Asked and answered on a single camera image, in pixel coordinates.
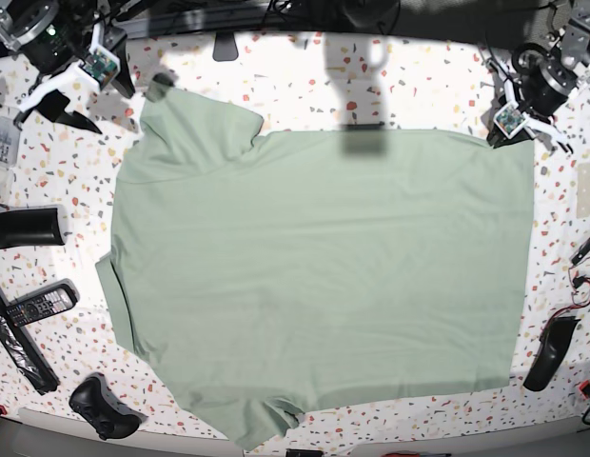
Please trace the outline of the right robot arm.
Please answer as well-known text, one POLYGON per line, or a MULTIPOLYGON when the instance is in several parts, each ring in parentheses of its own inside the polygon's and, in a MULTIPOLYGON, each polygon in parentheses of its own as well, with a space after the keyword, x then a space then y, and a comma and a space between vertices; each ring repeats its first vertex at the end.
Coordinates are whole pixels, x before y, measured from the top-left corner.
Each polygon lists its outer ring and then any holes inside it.
POLYGON ((0 41, 38 70, 13 120, 18 129, 36 111, 52 123, 100 131, 85 115, 67 111, 61 88, 81 80, 100 91, 115 79, 121 63, 105 35, 102 13, 89 1, 0 1, 0 41))

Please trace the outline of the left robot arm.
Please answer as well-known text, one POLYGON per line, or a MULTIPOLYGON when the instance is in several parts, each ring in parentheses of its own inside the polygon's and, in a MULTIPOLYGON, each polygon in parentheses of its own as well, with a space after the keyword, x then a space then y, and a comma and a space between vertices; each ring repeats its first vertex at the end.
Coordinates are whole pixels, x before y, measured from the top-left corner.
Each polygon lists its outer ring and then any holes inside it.
POLYGON ((567 149, 552 117, 590 86, 590 1, 109 1, 107 13, 131 39, 280 30, 482 44, 502 90, 495 149, 540 133, 567 149))

